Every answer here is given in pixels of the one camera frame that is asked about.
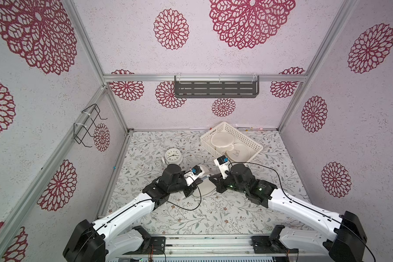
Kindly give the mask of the white mesh bag blue trim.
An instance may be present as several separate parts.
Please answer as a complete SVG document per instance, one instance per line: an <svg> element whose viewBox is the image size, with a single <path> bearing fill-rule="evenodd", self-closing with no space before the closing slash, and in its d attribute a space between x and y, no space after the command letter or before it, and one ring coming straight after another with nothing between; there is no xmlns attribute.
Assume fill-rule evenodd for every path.
<svg viewBox="0 0 393 262"><path fill-rule="evenodd" d="M202 164L199 165L199 167L203 172L203 176L199 177L200 179L202 179L202 183L198 184L198 188L193 193L193 196L197 198L204 197L216 191L216 186L209 180L209 177L211 177L215 173Z"/></svg>

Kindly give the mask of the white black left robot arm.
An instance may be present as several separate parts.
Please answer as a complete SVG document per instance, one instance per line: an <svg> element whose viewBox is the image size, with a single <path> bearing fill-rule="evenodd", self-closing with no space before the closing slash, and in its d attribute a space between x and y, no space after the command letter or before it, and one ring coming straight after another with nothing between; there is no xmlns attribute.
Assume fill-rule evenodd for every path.
<svg viewBox="0 0 393 262"><path fill-rule="evenodd" d="M81 221L63 251L65 260L108 262L125 253L147 250L151 235L142 226L135 226L127 233L124 230L167 203L172 193L192 195L208 173L208 168L203 165L183 171L180 166L169 164L160 177L122 208L94 222Z"/></svg>

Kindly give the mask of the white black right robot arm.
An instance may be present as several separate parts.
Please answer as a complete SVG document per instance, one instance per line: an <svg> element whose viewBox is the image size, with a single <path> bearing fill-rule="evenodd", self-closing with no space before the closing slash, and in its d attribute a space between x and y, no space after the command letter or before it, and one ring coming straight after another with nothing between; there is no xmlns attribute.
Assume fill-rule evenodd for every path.
<svg viewBox="0 0 393 262"><path fill-rule="evenodd" d="M359 217L349 211L331 212L291 196L277 185L256 178L246 162L231 163L225 156L214 161L220 173L210 177L218 193L234 190L245 194L255 205L290 215L313 228L318 235L307 241L300 233L285 233L283 226L274 228L272 237L284 247L308 248L326 253L335 262L361 262L368 249L367 236Z"/></svg>

